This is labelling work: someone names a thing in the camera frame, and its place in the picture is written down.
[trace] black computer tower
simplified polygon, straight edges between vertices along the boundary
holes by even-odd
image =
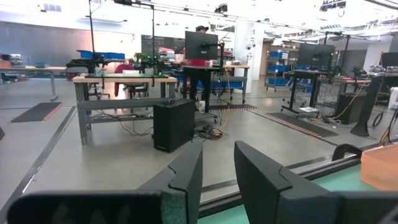
[[[173,103],[154,105],[154,147],[173,152],[193,139],[195,102],[179,99]]]
[[[347,108],[355,95],[356,93],[342,93],[339,95],[335,114],[336,116],[341,114]],[[344,113],[336,119],[340,120],[343,124],[351,124],[357,122],[359,115],[361,114],[363,104],[365,103],[365,99],[366,93],[358,93],[352,104],[348,106],[347,110],[344,111]]]

